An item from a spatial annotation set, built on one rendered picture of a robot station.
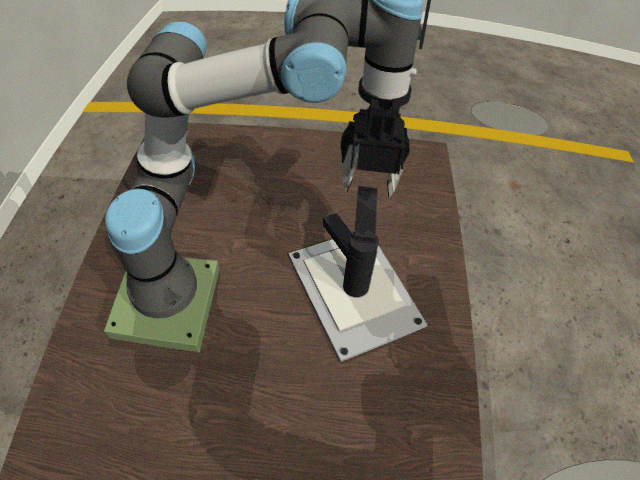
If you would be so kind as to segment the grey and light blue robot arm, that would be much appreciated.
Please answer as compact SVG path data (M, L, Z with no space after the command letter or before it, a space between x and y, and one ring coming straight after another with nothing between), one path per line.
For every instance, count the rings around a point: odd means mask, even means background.
M381 102L403 97L410 75L417 73L413 61L422 7L422 0L288 0L286 35L208 58L205 37L192 24L170 23L152 38L127 78L132 102L145 113L137 176L105 216L137 311L170 317L196 293L194 270L171 239L194 176L186 143L189 114L271 92L326 101L343 84L348 46L366 48L362 86L367 92Z

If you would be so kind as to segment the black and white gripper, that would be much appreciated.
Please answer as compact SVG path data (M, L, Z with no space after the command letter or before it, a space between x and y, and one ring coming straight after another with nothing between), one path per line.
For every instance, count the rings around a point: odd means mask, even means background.
M363 88L362 79L363 77L359 81L358 93L370 106L367 109L360 109L360 112L353 115L355 122L349 121L348 127L343 132L341 138L343 185L345 191L348 192L358 158L357 170L388 173L388 197L391 197L395 192L403 171L403 164L410 151L407 128L404 128L405 122L400 116L399 107L409 102L412 89L409 86L408 93L403 97L393 98L393 100L385 99L385 102L381 102L380 98ZM378 103L381 108L377 106L377 99L379 99ZM369 109L370 120L368 119ZM397 113L399 113L398 119L395 121ZM394 127L395 131L393 131Z

